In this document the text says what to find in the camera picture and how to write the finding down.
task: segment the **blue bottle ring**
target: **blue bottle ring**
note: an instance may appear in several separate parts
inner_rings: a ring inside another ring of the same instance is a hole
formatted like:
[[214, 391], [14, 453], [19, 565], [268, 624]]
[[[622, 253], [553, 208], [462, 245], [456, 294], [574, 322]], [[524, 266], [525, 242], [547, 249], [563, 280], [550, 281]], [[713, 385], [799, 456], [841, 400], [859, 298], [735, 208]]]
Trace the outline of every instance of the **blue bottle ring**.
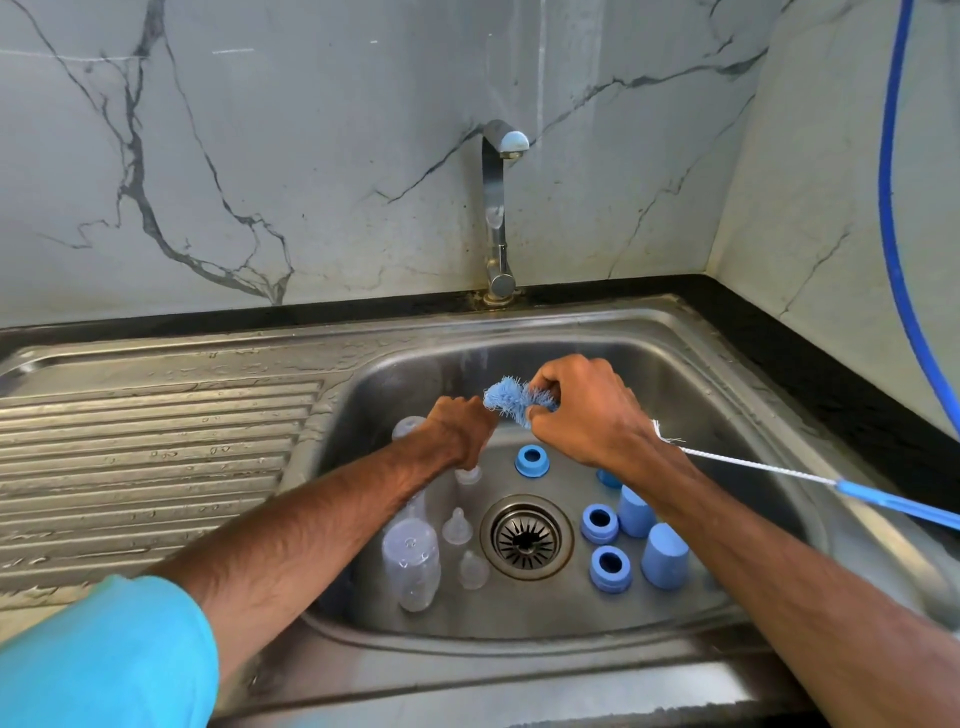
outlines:
[[630, 559], [616, 546], [600, 546], [590, 556], [590, 581], [607, 594], [627, 591], [634, 580]]
[[609, 505], [593, 503], [584, 509], [584, 515], [580, 519], [580, 531], [592, 544], [602, 546], [612, 543], [619, 530], [616, 514]]
[[550, 458], [539, 445], [524, 445], [516, 454], [516, 471], [524, 477], [542, 477], [550, 470]]
[[608, 473], [607, 471], [597, 471], [597, 480], [608, 488], [619, 488], [623, 485], [623, 483], [617, 480], [616, 475]]
[[680, 589], [689, 571], [690, 547], [666, 523], [650, 529], [640, 569], [647, 581], [659, 589]]
[[620, 489], [616, 516], [620, 520], [620, 530], [635, 539], [645, 539], [650, 535], [650, 529], [657, 525], [654, 509], [627, 486]]

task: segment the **marble wall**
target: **marble wall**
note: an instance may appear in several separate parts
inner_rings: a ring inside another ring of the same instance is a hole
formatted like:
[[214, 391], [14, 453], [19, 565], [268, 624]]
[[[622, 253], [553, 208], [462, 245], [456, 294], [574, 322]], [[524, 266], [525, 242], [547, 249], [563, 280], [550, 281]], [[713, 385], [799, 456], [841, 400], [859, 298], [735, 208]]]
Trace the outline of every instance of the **marble wall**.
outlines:
[[0, 327], [704, 270], [783, 0], [0, 0]]
[[[877, 218], [899, 0], [793, 0], [777, 25], [708, 271], [944, 431], [910, 351]], [[894, 157], [904, 275], [960, 387], [960, 3], [918, 0]]]

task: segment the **drain strainer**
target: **drain strainer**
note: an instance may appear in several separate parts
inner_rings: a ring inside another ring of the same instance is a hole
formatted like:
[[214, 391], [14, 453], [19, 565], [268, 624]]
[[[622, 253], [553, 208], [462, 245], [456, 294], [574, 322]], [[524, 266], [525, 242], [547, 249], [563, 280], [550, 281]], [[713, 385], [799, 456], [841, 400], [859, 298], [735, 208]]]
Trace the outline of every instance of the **drain strainer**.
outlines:
[[573, 550], [570, 522], [557, 506], [537, 496], [498, 501], [484, 516], [480, 533], [490, 563], [524, 581], [557, 573]]

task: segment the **blue sleeve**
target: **blue sleeve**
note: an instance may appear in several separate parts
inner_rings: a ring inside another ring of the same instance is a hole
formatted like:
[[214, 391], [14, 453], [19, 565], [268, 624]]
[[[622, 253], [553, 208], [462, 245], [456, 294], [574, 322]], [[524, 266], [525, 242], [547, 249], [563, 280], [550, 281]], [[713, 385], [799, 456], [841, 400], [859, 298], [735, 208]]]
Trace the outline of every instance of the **blue sleeve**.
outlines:
[[201, 728], [219, 679], [213, 633], [190, 595], [157, 576], [111, 576], [0, 644], [0, 722]]

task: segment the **faucet spout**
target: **faucet spout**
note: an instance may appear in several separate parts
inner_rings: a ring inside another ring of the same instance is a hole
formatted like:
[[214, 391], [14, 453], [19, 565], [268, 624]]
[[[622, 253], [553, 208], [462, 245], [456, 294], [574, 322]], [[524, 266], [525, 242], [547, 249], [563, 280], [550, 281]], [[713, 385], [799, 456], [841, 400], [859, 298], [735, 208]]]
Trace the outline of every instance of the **faucet spout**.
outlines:
[[516, 281], [507, 261], [503, 161], [522, 157], [530, 149], [530, 140], [507, 122], [494, 119], [483, 128], [482, 144], [484, 220], [490, 244], [484, 301], [504, 305], [514, 296]]

